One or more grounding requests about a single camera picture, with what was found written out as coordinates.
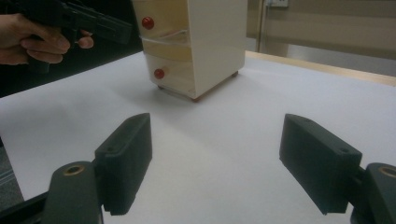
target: finger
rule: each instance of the finger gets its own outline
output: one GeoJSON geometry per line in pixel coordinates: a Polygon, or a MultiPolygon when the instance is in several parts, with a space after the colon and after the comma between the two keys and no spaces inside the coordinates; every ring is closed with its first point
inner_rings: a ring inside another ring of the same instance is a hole
{"type": "Polygon", "coordinates": [[[18,15],[19,25],[21,30],[29,35],[38,35],[44,41],[48,42],[55,48],[59,49],[69,49],[70,43],[61,34],[59,28],[49,27],[42,25],[37,22],[29,21],[24,18],[21,14],[18,15]]]}
{"type": "Polygon", "coordinates": [[[26,50],[27,54],[34,59],[45,63],[60,63],[64,56],[62,54],[51,54],[45,52],[39,52],[34,50],[26,50]]]}
{"type": "Polygon", "coordinates": [[[16,46],[9,49],[0,49],[0,64],[17,65],[27,63],[27,54],[24,48],[16,46]]]}
{"type": "Polygon", "coordinates": [[[90,49],[93,47],[93,39],[90,38],[89,36],[87,37],[82,37],[79,41],[78,41],[78,45],[80,48],[82,49],[90,49]]]}
{"type": "Polygon", "coordinates": [[[45,41],[37,40],[33,38],[26,38],[21,40],[21,46],[24,47],[25,49],[47,52],[52,54],[65,54],[67,52],[67,49],[59,49],[53,47],[52,45],[50,45],[45,41]]]}
{"type": "Polygon", "coordinates": [[[81,32],[82,35],[85,35],[85,36],[91,36],[92,35],[92,33],[88,32],[88,31],[85,31],[85,30],[80,30],[80,32],[81,32]]]}

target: drawer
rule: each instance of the drawer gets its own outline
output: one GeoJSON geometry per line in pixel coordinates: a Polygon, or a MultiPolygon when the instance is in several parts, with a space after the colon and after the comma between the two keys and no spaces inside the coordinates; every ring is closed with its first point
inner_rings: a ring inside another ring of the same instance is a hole
{"type": "Polygon", "coordinates": [[[167,60],[145,54],[150,80],[160,87],[191,98],[195,96],[192,62],[167,60]]]}
{"type": "Polygon", "coordinates": [[[145,53],[173,61],[188,62],[192,60],[189,45],[168,44],[143,38],[143,50],[145,53]]]}
{"type": "Polygon", "coordinates": [[[142,37],[158,38],[188,30],[187,0],[132,0],[142,37]]]}

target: red knob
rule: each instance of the red knob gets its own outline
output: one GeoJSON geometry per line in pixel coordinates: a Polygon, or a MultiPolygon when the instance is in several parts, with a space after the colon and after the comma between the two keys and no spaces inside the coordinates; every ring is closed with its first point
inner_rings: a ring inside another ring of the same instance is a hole
{"type": "Polygon", "coordinates": [[[151,30],[154,27],[154,20],[151,17],[145,17],[142,20],[142,26],[151,30]]]}
{"type": "Polygon", "coordinates": [[[165,72],[162,69],[156,69],[154,71],[154,76],[158,79],[162,79],[163,77],[165,77],[165,72]]]}

